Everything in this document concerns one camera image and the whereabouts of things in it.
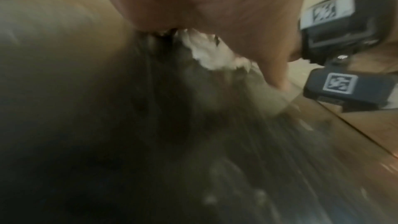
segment white label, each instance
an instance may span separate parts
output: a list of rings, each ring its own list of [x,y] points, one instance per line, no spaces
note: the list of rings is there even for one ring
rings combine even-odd
[[[349,17],[355,12],[355,0],[329,0],[306,10],[301,16],[300,29]]]
[[[341,73],[330,73],[326,78],[324,91],[350,95],[354,92],[358,76]]]

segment human hand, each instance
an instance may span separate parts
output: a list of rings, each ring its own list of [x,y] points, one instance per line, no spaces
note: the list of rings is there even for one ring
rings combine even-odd
[[[287,63],[299,58],[303,0],[111,0],[141,31],[193,28],[219,36],[235,53],[258,63],[265,80],[287,87]]]

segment shiny dark surface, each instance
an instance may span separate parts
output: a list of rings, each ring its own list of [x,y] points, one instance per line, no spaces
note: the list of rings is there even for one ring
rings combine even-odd
[[[395,223],[395,158],[319,104],[123,26],[50,41],[0,48],[2,223]]]

